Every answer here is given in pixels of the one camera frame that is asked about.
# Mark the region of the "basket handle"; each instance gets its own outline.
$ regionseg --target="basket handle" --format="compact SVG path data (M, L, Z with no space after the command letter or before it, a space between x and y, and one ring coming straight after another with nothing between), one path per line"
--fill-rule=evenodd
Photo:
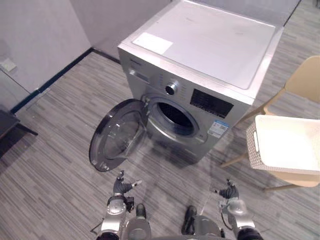
M259 152L259 144L258 144L257 131L254 131L254 132L253 132L253 139L254 139L255 151L258 153L258 152Z

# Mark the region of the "chair leg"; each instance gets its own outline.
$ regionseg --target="chair leg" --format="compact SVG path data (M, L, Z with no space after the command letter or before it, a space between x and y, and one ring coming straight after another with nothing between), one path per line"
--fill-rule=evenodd
M31 134L33 134L33 135L35 135L35 136L38 135L37 132L32 131L30 128L28 128L28 127L26 127L26 126L24 126L24 125L22 125L22 124L20 124L20 123L18 123L17 125L15 125L15 127L18 128L18 129L21 129L21 130L23 130L23 131L26 131L26 132L28 132L28 133L31 133Z
M243 122L244 120L246 120L248 118L251 118L254 115L257 115L258 113L265 114L264 113L264 107L265 107L265 105L263 104L260 107L258 107L257 109L253 110L252 112L249 112L247 115L245 115L243 118L241 118L240 121L238 121L238 124Z
M230 161L226 161L225 163L222 163L220 165L221 168L225 168L226 166L229 166L231 164L235 164L237 162L240 162L242 159L247 158L248 157L248 153L245 152L244 154L238 156L237 158L230 160Z
M290 184L285 186L276 186L276 187L266 187L263 191L264 192L270 192L270 191L279 191L284 189L294 189L294 188L300 188L301 186Z

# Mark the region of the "open door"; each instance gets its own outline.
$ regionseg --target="open door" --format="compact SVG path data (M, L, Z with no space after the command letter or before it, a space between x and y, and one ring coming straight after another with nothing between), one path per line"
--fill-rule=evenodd
M125 100L109 111L90 143L89 159L95 169L110 171L138 150L147 135L147 122L147 109L140 100Z

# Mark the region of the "power outlet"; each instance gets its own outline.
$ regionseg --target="power outlet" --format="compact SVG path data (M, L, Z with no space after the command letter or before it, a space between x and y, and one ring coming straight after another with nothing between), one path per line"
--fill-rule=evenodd
M12 71L17 67L17 65L11 61L11 59L7 58L6 60L0 62L0 65L3 69L5 69L7 72Z

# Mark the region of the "baseboard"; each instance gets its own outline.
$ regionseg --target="baseboard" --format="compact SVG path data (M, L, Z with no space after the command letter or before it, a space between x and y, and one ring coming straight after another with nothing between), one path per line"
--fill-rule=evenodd
M96 54L99 54L100 56L105 57L106 59L110 59L111 61L113 61L113 62L115 62L117 64L120 64L120 60L119 59L117 59L117 58L115 58L115 57L113 57L113 56L111 56L111 55L109 55L109 54L107 54L107 53L105 53L103 51L100 51L98 49L93 48L92 52L94 52Z
M23 108L28 102L30 102L33 98L35 98L38 94L45 91L48 87L50 87L55 81L57 81L62 75L68 72L72 67L74 67L77 63L79 63L82 59L88 56L94 49L91 47L84 53L82 53L79 57L73 60L70 64L68 64L64 69L59 71L56 75L54 75L51 79L45 82L41 87L32 92L29 96L23 99L20 103L18 103L14 108L11 109L11 113L15 114L21 108Z

